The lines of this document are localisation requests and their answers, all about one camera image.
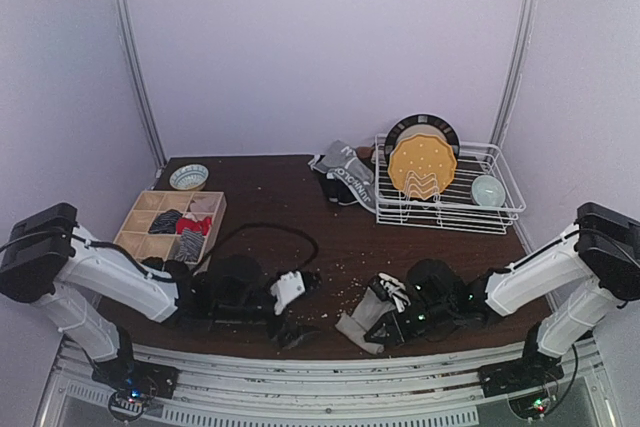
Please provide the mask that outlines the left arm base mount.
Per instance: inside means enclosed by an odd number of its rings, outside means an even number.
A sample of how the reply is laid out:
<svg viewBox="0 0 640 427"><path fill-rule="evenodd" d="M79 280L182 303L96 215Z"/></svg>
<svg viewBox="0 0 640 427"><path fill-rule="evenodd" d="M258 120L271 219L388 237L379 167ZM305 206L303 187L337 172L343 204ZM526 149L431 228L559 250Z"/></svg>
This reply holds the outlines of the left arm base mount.
<svg viewBox="0 0 640 427"><path fill-rule="evenodd" d="M128 425L140 419L155 399L173 398L179 370L136 360L129 334L120 327L117 332L116 357L101 362L89 359L89 363L92 379L113 389L107 400L108 412L116 421Z"/></svg>

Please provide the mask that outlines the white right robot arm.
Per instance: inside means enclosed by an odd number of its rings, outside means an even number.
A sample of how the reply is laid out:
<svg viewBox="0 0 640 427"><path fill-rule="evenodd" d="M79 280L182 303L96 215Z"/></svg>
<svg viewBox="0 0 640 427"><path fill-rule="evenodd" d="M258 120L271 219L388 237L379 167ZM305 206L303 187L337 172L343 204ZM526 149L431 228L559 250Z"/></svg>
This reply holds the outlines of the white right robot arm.
<svg viewBox="0 0 640 427"><path fill-rule="evenodd" d="M378 274L369 286L393 307L365 329L364 338L395 346L445 326L489 327L571 282L579 285L564 304L529 330L526 361L557 361L609 312L638 300L638 221L587 202L558 237L469 283L437 259L417 262L402 281Z"/></svg>

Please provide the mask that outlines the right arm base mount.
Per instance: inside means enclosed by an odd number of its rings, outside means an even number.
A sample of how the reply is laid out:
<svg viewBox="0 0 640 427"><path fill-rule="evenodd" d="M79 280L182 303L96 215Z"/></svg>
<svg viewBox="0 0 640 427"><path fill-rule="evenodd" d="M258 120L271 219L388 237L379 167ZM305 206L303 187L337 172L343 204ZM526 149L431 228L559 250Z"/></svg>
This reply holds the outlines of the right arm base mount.
<svg viewBox="0 0 640 427"><path fill-rule="evenodd" d="M488 364L478 369L485 398L510 395L508 406L516 417L540 420L552 408L548 384L564 376L561 358L541 353L537 343L526 343L519 358Z"/></svg>

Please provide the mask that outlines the grey underwear white waistband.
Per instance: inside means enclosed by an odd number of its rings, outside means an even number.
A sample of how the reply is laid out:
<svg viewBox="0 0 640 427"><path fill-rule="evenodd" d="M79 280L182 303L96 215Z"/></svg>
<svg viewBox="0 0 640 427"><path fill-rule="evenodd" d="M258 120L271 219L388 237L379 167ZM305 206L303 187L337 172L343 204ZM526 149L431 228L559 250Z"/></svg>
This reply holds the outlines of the grey underwear white waistband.
<svg viewBox="0 0 640 427"><path fill-rule="evenodd" d="M366 341L364 336L383 314L394 309L393 302L380 300L374 291L367 287L353 312L341 313L335 328L361 350L371 355L380 355L384 352L384 346Z"/></svg>

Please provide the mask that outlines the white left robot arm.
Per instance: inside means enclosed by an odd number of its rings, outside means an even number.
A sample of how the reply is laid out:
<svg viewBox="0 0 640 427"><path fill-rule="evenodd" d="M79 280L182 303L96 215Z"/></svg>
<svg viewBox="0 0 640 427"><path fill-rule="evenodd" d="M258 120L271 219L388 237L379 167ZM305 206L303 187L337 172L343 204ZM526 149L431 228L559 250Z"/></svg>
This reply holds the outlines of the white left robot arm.
<svg viewBox="0 0 640 427"><path fill-rule="evenodd" d="M285 315L291 303L318 289L316 273L301 268L263 280L255 259L215 259L210 252L195 266L170 259L153 268L125 248L96 239L76 216L74 206L59 203L13 226L1 247L1 293L41 309L96 364L131 362L130 340L88 304L81 288L158 324L257 323L281 349L319 332Z"/></svg>

